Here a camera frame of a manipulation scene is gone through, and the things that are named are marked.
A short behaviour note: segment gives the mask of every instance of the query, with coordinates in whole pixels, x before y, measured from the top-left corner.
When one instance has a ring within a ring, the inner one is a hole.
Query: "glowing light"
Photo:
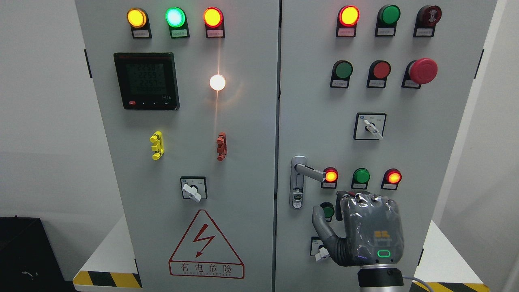
[[[337,173],[335,171],[328,171],[326,173],[326,181],[332,182],[337,179]]]
[[[169,8],[166,11],[166,21],[172,28],[179,28],[186,22],[186,14],[178,7]]]
[[[136,29],[146,25],[146,13],[141,8],[131,8],[126,14],[128,23]]]
[[[402,175],[399,172],[391,172],[387,180],[389,183],[399,183],[402,180]]]
[[[217,28],[222,24],[224,16],[220,9],[216,7],[209,7],[203,13],[203,20],[210,28]]]
[[[345,6],[339,12],[339,21],[344,26],[354,26],[359,21],[360,12],[356,6]]]
[[[209,80],[209,86],[216,91],[220,91],[225,87],[225,77],[220,74],[213,75]]]

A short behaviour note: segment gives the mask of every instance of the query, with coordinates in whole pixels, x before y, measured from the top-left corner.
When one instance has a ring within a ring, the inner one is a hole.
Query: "yellow terminal block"
[[[164,154],[164,144],[162,143],[162,132],[156,131],[149,138],[149,141],[153,143],[152,151],[155,152],[152,156],[153,160],[159,160]]]

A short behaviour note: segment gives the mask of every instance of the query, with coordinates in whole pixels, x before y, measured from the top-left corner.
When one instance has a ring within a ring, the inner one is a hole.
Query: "digital power meter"
[[[114,61],[126,110],[179,109],[172,52],[117,52]]]

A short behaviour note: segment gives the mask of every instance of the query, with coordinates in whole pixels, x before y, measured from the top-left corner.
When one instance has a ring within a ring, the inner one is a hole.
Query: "yellow indicator light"
[[[398,172],[392,172],[388,175],[388,182],[398,183],[402,179],[402,175]]]
[[[360,12],[356,6],[345,6],[339,12],[339,21],[344,26],[354,26],[359,21]]]
[[[209,7],[203,13],[203,20],[210,28],[217,28],[222,24],[224,16],[220,9]]]
[[[337,173],[334,171],[328,171],[326,173],[326,181],[332,182],[337,179]]]
[[[126,14],[128,23],[136,29],[146,25],[147,18],[146,13],[141,8],[131,8]]]

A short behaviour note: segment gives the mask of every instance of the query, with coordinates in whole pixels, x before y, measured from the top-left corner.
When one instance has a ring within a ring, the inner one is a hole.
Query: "warning sign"
[[[245,278],[245,265],[227,238],[200,209],[169,259],[173,276]]]

